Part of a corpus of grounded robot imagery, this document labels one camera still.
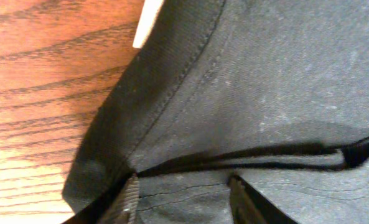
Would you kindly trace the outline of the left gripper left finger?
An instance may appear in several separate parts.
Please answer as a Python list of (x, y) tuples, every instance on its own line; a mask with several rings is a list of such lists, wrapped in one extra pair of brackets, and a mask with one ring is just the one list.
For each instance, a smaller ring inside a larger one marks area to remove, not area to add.
[(139, 190), (138, 176), (129, 174), (63, 224), (134, 223)]

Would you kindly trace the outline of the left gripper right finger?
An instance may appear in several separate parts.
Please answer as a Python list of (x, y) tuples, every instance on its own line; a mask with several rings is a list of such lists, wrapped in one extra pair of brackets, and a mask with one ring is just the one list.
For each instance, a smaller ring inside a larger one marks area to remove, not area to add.
[(234, 224), (297, 224), (239, 175), (228, 181)]

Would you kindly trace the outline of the black t-shirt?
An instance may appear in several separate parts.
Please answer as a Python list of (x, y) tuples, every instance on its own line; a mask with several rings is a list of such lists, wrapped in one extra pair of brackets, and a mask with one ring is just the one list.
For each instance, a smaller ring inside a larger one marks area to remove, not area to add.
[(137, 173), (137, 223), (231, 223), (237, 174), (298, 223), (369, 223), (369, 1), (166, 1), (67, 177)]

